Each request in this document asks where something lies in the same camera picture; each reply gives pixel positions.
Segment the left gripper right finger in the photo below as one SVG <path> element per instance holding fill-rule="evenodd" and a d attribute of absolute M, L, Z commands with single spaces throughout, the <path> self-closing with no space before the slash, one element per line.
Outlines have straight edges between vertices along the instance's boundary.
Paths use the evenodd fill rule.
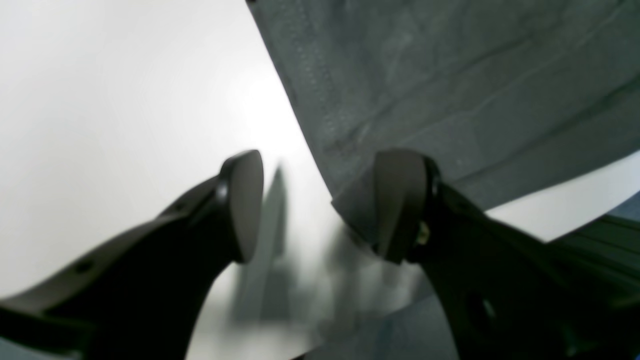
<path fill-rule="evenodd" d="M 412 150 L 374 160 L 378 255 L 418 264 L 462 360 L 637 360 L 639 223 L 543 243 L 488 217 Z"/>

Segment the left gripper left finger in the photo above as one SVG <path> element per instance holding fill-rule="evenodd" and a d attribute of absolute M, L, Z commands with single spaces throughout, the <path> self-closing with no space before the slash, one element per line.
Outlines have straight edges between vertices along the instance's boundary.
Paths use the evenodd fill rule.
<path fill-rule="evenodd" d="M 210 288 L 256 250 L 261 153 L 229 157 L 156 218 L 1 301 L 1 337 L 81 360 L 183 360 Z"/>

